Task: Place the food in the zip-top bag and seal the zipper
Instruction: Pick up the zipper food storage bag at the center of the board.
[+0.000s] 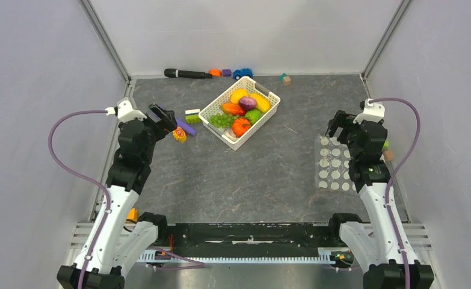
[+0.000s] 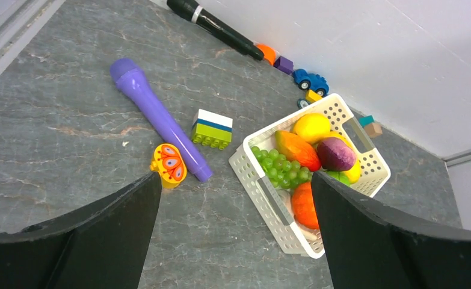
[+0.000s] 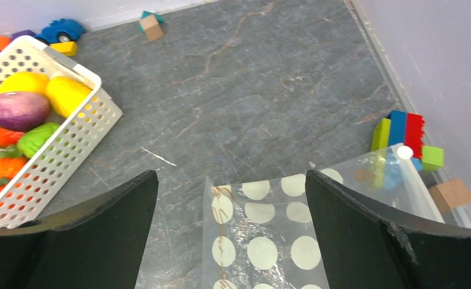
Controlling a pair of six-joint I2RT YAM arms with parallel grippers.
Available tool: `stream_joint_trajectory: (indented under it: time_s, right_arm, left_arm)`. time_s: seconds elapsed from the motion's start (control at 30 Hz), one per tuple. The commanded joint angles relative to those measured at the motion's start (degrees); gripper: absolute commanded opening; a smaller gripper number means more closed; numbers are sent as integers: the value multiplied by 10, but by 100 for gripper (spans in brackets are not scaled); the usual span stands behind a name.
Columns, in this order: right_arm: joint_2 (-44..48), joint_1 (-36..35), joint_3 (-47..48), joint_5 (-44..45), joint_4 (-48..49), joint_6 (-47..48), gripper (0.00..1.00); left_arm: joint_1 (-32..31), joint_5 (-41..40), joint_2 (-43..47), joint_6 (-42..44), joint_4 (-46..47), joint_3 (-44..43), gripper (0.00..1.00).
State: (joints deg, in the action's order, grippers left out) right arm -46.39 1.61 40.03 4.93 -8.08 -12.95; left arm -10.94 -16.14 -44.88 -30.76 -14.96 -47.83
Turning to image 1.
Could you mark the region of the white perforated plastic basket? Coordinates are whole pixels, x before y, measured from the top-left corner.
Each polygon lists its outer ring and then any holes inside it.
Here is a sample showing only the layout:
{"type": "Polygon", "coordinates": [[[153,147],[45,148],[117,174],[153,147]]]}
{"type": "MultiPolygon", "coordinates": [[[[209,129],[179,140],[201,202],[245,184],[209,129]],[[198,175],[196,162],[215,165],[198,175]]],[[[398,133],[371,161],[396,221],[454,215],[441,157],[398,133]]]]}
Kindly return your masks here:
{"type": "Polygon", "coordinates": [[[199,118],[236,151],[276,113],[279,103],[275,93],[244,76],[202,109],[199,118]]]}

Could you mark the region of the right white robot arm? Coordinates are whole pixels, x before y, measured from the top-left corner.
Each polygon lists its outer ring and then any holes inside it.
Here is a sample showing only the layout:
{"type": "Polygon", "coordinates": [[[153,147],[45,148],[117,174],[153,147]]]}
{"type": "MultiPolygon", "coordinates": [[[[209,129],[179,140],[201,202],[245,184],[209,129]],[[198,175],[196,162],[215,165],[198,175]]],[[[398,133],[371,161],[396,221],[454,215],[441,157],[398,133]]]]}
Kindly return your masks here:
{"type": "Polygon", "coordinates": [[[363,120],[342,110],[329,120],[326,135],[349,150],[349,178],[370,218],[371,233],[356,214],[336,213],[327,236],[336,245],[346,244],[363,272],[364,288],[430,288],[435,275],[413,250],[399,219],[392,176],[382,160],[387,129],[381,121],[363,120]]]}

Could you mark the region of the clear dotted zip bag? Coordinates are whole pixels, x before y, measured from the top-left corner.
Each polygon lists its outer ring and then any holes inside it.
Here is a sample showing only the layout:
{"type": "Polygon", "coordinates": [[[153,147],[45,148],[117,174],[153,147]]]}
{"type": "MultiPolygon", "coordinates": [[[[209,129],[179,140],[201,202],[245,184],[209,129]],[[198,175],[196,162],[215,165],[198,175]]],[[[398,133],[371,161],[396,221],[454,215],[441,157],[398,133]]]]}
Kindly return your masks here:
{"type": "Polygon", "coordinates": [[[314,143],[315,185],[341,193],[357,194],[349,177],[348,147],[334,137],[318,135],[314,143]]]}

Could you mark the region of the orange toy pumpkin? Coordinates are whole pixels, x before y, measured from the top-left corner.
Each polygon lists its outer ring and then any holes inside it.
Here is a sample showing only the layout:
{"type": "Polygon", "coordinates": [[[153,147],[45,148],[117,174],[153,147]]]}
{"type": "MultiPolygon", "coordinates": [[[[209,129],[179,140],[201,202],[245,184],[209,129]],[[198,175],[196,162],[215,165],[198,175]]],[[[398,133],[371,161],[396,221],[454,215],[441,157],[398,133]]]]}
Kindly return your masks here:
{"type": "Polygon", "coordinates": [[[232,123],[232,132],[235,137],[242,137],[251,128],[251,123],[245,118],[235,119],[232,123]]]}

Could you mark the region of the yellow toy mango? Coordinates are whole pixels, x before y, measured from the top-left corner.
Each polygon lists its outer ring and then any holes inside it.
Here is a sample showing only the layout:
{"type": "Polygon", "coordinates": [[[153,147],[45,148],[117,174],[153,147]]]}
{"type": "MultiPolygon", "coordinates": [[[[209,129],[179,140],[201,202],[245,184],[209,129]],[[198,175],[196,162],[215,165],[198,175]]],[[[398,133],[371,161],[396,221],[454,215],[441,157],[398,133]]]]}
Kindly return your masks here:
{"type": "Polygon", "coordinates": [[[261,113],[265,114],[271,109],[270,102],[262,95],[258,93],[252,93],[250,97],[256,101],[256,109],[261,113]]]}

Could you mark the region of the green toy cabbage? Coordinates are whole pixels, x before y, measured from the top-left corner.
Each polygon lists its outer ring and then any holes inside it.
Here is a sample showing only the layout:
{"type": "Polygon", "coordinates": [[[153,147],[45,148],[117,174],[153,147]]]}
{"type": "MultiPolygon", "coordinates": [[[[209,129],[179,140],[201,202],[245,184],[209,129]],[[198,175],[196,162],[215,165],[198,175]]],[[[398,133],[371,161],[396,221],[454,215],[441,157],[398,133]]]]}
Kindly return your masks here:
{"type": "Polygon", "coordinates": [[[247,119],[251,123],[251,125],[254,125],[261,117],[262,112],[258,109],[247,111],[244,115],[244,118],[247,119]]]}

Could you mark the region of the purple toy onion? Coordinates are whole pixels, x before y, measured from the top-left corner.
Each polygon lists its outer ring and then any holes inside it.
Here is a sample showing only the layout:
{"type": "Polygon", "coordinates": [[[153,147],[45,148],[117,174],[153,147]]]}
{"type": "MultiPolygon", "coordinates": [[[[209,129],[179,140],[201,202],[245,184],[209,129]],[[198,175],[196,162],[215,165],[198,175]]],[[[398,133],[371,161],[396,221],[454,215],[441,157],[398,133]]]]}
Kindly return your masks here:
{"type": "Polygon", "coordinates": [[[249,96],[243,96],[239,101],[238,101],[239,106],[245,110],[245,111],[250,111],[256,108],[257,102],[254,98],[249,97],[249,96]]]}

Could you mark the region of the green toy grapes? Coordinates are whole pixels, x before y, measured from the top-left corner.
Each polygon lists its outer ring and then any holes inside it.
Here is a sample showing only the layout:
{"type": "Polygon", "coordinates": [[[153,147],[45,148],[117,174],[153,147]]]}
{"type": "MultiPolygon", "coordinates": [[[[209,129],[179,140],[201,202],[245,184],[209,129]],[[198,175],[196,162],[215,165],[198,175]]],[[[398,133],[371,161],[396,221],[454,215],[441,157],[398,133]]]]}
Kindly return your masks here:
{"type": "Polygon", "coordinates": [[[238,119],[239,116],[232,114],[220,114],[217,113],[210,117],[209,122],[216,128],[226,129],[233,125],[233,122],[238,119]]]}

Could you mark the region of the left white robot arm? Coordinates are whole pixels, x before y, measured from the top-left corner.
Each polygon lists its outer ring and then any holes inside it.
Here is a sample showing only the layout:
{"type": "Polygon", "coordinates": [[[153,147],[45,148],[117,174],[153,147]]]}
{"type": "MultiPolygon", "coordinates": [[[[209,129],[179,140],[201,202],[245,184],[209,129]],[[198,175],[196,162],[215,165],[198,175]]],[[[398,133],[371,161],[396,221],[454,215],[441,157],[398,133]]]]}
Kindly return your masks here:
{"type": "Polygon", "coordinates": [[[61,266],[57,273],[57,281],[63,288],[123,288],[127,274],[142,253],[152,243],[159,246],[169,238],[165,216],[144,213],[129,236],[120,241],[128,214],[151,173],[155,144],[177,129],[174,111],[157,104],[149,109],[152,116],[124,99],[115,107],[96,111],[115,116],[120,130],[119,147],[104,184],[70,169],[54,152],[54,133],[73,114],[61,118],[49,133],[48,148],[54,161],[103,192],[100,211],[79,255],[71,265],[61,266]]]}

